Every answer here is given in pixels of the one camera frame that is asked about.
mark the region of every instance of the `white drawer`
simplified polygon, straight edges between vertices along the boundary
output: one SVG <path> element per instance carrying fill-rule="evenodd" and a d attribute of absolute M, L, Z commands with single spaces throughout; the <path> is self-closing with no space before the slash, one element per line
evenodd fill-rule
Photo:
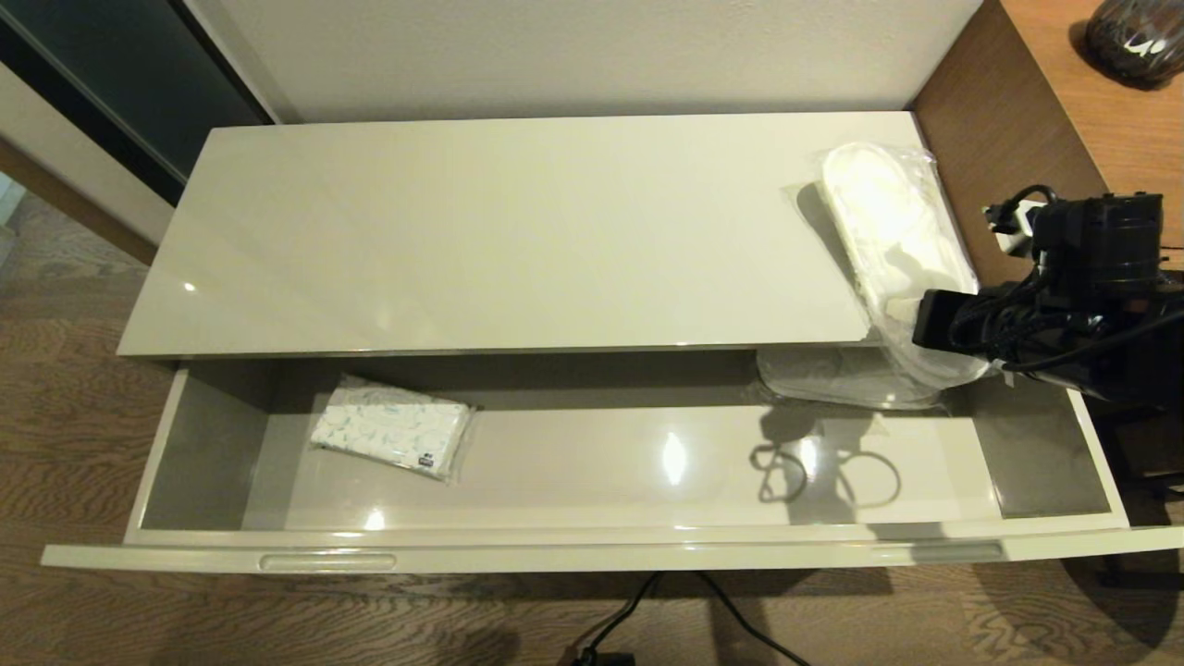
<path fill-rule="evenodd" d="M 452 485 L 310 448 L 342 371 L 481 405 Z M 762 404 L 749 352 L 199 360 L 121 546 L 62 566 L 472 572 L 880 566 L 1184 546 L 1132 529 L 1081 397 Z M 784 455 L 774 456 L 773 444 Z"/>

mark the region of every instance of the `wooden desk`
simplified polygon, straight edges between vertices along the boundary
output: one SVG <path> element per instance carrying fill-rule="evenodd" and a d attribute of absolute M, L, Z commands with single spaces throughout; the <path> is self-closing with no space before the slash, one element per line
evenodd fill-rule
<path fill-rule="evenodd" d="M 1164 194 L 1165 268 L 1184 270 L 1184 85 L 1156 91 L 1111 81 L 1070 36 L 1096 0 L 987 0 L 916 100 L 967 251 L 984 284 L 1022 277 L 982 206 L 1031 182 L 1066 197 Z"/>

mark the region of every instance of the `wooden floor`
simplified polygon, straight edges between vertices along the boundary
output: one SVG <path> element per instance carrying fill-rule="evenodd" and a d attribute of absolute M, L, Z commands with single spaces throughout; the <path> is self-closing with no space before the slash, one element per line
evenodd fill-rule
<path fill-rule="evenodd" d="M 263 577 L 43 569 L 121 540 L 169 374 L 116 359 L 144 269 L 28 198 L 0 274 L 0 664 L 566 665 L 644 574 Z M 1178 571 L 1178 553 L 1132 557 Z M 1178 591 L 1094 561 L 720 574 L 815 666 L 1184 664 Z M 643 666 L 787 664 L 686 575 L 604 646 Z"/>

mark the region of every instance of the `white wall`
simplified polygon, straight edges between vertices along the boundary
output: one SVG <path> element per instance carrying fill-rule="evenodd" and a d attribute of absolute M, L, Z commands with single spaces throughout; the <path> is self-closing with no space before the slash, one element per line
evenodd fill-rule
<path fill-rule="evenodd" d="M 284 122 L 903 108 L 980 0 L 188 0 Z"/>
<path fill-rule="evenodd" d="M 0 136 L 140 236 L 163 238 L 173 206 L 4 65 Z"/>

